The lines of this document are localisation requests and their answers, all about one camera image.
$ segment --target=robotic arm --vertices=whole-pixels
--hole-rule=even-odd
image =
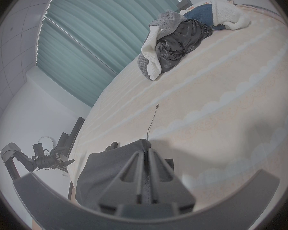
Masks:
[[[19,149],[19,147],[13,142],[6,145],[0,151],[1,158],[13,181],[20,178],[18,171],[15,167],[15,164],[13,162],[14,157],[19,162],[21,162],[29,172],[33,172],[37,168],[38,169],[44,169],[44,168],[56,169],[57,167],[63,168],[63,167],[67,167],[69,164],[75,161],[74,159],[72,159],[72,160],[63,162],[60,159],[58,152],[67,149],[67,147],[53,148],[49,152],[49,155],[45,155],[45,152],[41,143],[34,144],[33,149],[34,149],[35,156],[33,156],[32,158],[29,158],[27,155],[25,155]]]

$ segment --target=curtain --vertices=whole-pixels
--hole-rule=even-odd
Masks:
[[[38,40],[37,66],[93,106],[140,52],[148,24],[178,0],[52,0]]]

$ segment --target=bed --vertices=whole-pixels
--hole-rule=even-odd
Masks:
[[[102,92],[68,166],[74,187],[91,153],[147,138],[196,197],[194,211],[263,168],[281,178],[266,213],[288,185],[288,28],[271,12],[242,6],[251,24],[215,31],[156,81],[135,58]]]

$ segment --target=pillow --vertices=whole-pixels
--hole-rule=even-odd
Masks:
[[[220,1],[224,1],[224,2],[230,2],[232,4],[234,4],[234,1],[233,0],[220,0]],[[186,10],[181,10],[180,11],[180,14],[181,15],[184,15],[185,13],[191,11],[192,9],[198,7],[198,6],[201,6],[201,5],[205,5],[205,4],[211,4],[211,0],[203,0],[201,2],[198,2],[196,4],[193,4],[191,5],[190,7],[188,7]]]

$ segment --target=tiled ceiling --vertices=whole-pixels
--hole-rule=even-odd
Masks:
[[[0,118],[35,65],[39,24],[50,0],[18,0],[0,25]]]

